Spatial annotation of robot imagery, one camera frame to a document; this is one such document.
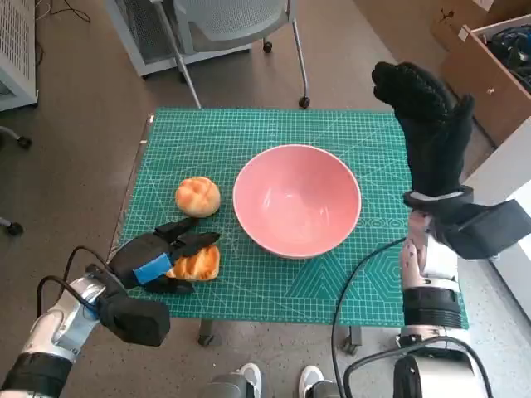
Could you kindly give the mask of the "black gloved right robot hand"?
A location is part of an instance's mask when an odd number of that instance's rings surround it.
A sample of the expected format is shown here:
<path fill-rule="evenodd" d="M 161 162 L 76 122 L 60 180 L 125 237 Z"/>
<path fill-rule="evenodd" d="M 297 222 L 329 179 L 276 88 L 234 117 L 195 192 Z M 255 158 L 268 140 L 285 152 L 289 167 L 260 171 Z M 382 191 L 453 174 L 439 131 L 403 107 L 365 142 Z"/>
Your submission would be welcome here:
<path fill-rule="evenodd" d="M 402 127 L 412 191 L 427 197 L 460 191 L 472 133 L 472 96 L 454 102 L 436 77 L 410 62 L 378 62 L 372 80 L 374 96 L 392 107 Z"/>

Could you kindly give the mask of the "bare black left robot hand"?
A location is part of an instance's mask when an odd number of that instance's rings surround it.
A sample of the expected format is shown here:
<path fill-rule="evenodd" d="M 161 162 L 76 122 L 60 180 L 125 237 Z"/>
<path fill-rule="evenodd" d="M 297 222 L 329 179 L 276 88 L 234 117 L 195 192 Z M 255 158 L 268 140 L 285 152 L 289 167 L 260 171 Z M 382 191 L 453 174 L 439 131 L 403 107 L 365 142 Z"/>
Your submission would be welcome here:
<path fill-rule="evenodd" d="M 109 267 L 127 289 L 153 294 L 192 294 L 194 282 L 217 277 L 221 255 L 216 232 L 193 234 L 198 223 L 188 217 L 158 226 L 119 249 Z"/>

